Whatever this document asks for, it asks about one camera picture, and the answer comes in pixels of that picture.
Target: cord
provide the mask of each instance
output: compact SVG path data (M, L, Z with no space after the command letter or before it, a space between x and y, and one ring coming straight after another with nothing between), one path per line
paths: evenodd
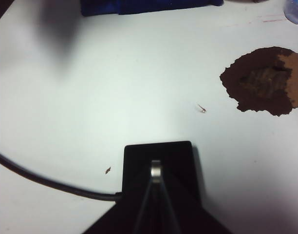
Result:
M45 185L47 187L61 190L70 194L77 196L83 196L91 199L102 200L102 201L118 201L121 198L121 193L116 194L101 194L93 191L83 190L77 187L66 185L63 183L56 182L54 180L45 178L41 175L38 175L34 172L31 172L24 167L16 164L15 162L9 160L5 156L0 154L0 164L11 170L12 172L17 173L18 175L25 177L33 182Z

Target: white surface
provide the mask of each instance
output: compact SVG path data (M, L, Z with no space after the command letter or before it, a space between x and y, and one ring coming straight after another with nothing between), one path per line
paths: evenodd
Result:
M298 109L243 113L219 78L257 48L298 52L284 1L89 18L77 0L61 2L16 0L0 20L1 153L50 178L113 193L125 145L190 140L203 206L227 228L298 234ZM0 166L0 234L78 234L112 205Z

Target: brown speck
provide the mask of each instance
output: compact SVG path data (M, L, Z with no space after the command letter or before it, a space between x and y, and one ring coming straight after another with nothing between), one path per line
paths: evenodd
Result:
M110 171L110 169L111 169L111 167L106 170L105 174L107 174Z

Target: blue cloth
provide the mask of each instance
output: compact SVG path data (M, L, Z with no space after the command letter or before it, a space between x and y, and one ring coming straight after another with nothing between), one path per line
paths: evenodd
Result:
M224 0L81 0L84 16L102 14L137 14L206 5L221 6Z

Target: plastic bottle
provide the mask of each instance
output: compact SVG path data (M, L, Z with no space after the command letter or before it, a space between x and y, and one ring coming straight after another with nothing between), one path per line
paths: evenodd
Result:
M288 20L298 24L298 0L286 0L284 13Z

